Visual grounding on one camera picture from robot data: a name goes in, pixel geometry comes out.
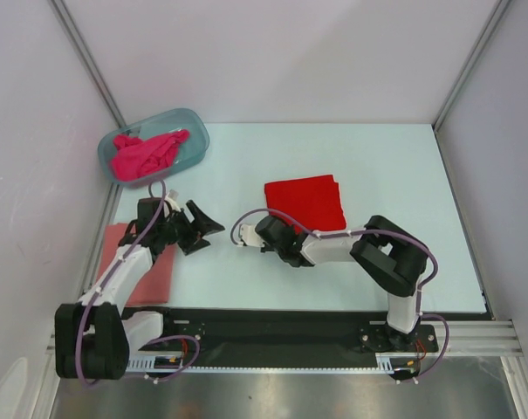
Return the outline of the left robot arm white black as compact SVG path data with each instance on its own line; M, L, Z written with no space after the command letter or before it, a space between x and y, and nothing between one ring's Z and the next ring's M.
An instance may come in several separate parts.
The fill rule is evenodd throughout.
M112 261L99 280L75 303L54 316L55 368L58 377L86 385L124 376L132 354L143 347L171 347L176 326L163 313L140 310L125 319L127 302L162 253L176 245L184 255L209 247L208 235L224 227L193 201L180 207L164 195L141 198Z

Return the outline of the red t-shirt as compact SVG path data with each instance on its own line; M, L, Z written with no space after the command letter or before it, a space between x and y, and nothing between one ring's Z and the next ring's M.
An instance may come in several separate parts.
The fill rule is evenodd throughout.
M268 208L284 212L309 230L346 228L339 184L333 175L268 182L264 194Z

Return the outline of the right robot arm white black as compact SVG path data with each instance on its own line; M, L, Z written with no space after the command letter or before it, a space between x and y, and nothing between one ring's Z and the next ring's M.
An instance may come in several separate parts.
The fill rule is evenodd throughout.
M293 268L356 263L387 293L387 341L407 350L418 340L419 288L428 247L384 216L372 216L357 230L300 229L277 215L238 225L238 245L275 253Z

